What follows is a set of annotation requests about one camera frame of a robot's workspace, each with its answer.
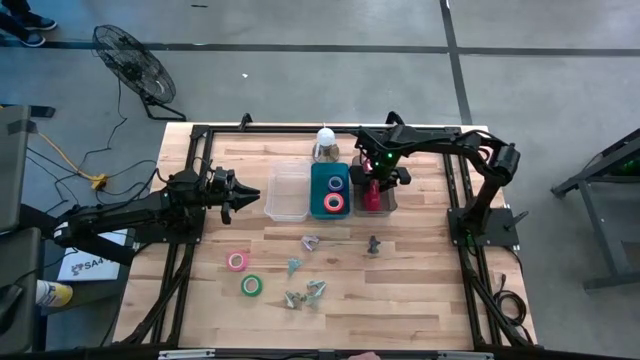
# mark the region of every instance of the gray floor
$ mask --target gray floor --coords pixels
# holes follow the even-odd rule
[[[154,43],[446,45],[436,0],[30,2],[60,22],[49,36],[56,41],[89,41],[94,26],[111,23]],[[640,45],[636,1],[452,0],[450,5],[460,46]],[[371,123],[396,110],[409,123],[460,124],[448,55],[156,55],[178,87],[173,105],[192,121],[238,121],[251,112],[256,121]],[[580,197],[557,200],[548,191],[638,127],[640,59],[463,56],[461,63],[474,124],[488,125],[522,152],[506,195],[512,208],[531,213],[519,233],[540,343],[558,350],[640,357],[640,286],[592,294],[582,290],[582,281],[606,274],[604,261]],[[54,119],[37,120],[38,126],[74,159],[102,147],[119,122],[117,81],[88,50],[0,48],[0,84],[2,102],[58,109]],[[129,121],[114,138],[113,150],[90,158],[89,172],[111,173],[156,157],[163,124],[148,120],[126,88],[121,112]],[[38,137],[30,146],[56,158]],[[56,176],[64,175],[35,159]],[[146,179],[152,168],[148,165],[109,186],[118,191]],[[85,182],[67,184],[81,204],[95,203]],[[44,210],[58,202],[53,179],[31,163],[25,187],[27,204]],[[54,214],[71,204],[73,200]],[[53,246],[49,250],[53,259],[60,253]],[[116,308],[114,299],[52,316],[49,347],[97,345]],[[71,321],[74,327],[64,326]]]

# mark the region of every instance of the person's foot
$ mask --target person's foot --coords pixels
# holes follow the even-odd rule
[[[13,17],[27,30],[53,30],[58,23],[52,19],[36,15],[34,13],[26,13],[24,15],[17,15]]]
[[[44,36],[33,31],[29,31],[29,36],[26,38],[20,39],[20,42],[28,47],[40,47],[45,41]]]

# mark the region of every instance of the teal bin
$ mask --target teal bin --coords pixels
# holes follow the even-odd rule
[[[342,179],[342,190],[329,190],[329,179],[333,176],[339,176]],[[344,199],[344,207],[339,213],[330,213],[324,207],[324,198],[332,192],[342,195]],[[315,163],[311,165],[311,215],[318,220],[339,220],[346,218],[350,211],[349,165],[345,163]]]

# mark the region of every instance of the yellow extension cord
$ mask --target yellow extension cord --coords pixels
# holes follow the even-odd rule
[[[76,171],[76,173],[78,173],[78,175],[82,176],[83,178],[91,181],[91,188],[93,188],[94,190],[100,190],[102,189],[106,184],[107,184],[107,178],[108,176],[105,174],[100,174],[98,176],[93,176],[93,175],[89,175],[87,173],[85,173],[84,171],[80,170],[74,163],[73,161],[69,160],[69,158],[67,157],[67,155],[60,149],[60,147],[58,145],[56,145],[51,139],[49,139],[49,137],[43,133],[38,133],[38,135],[40,135],[41,138],[44,139],[44,141],[46,141],[49,145],[51,145],[51,147],[58,152],[58,154],[60,154],[60,156],[62,157],[62,159],[64,159],[64,161],[69,164],[69,166],[71,166],[73,168],[73,170]]]

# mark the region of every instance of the wooden table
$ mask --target wooden table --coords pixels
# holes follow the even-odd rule
[[[192,125],[167,124],[158,158],[163,176],[184,168]],[[463,131],[472,128],[486,130],[484,126],[462,127]],[[350,162],[357,154],[354,141],[350,135],[338,135],[342,162]],[[264,214],[270,167],[280,161],[309,161],[314,142],[315,136],[310,134],[215,136],[214,166],[235,169],[243,184],[262,191],[262,198],[232,214],[231,225],[222,224],[218,211],[208,212],[202,242],[196,247],[180,346],[471,349],[460,264],[450,244],[445,218],[450,205],[442,156],[415,153],[400,161],[413,180],[397,188],[398,209],[388,218],[272,221]],[[477,191],[482,177],[470,169]],[[153,189],[162,186],[156,180]],[[461,191],[458,196],[464,204]],[[502,204],[500,194],[494,206]],[[303,250],[303,235],[319,236],[319,248],[312,253]],[[373,259],[367,254],[371,235],[382,242],[379,256]],[[129,335],[157,299],[167,248],[152,245],[136,257],[115,340]],[[250,254],[247,271],[227,270],[225,256],[233,250]],[[506,274],[506,289],[526,301],[513,255],[502,248],[487,248],[486,253],[493,288],[501,274]],[[287,259],[291,257],[302,259],[304,265],[288,278]],[[256,298],[246,297],[240,290],[240,281],[247,274],[260,276],[264,283],[262,294]],[[288,309],[285,291],[304,292],[310,280],[328,284],[317,311],[308,307]],[[479,312],[483,334],[489,339],[483,306]],[[171,309],[164,334],[170,320]],[[525,326],[535,337],[530,315]]]

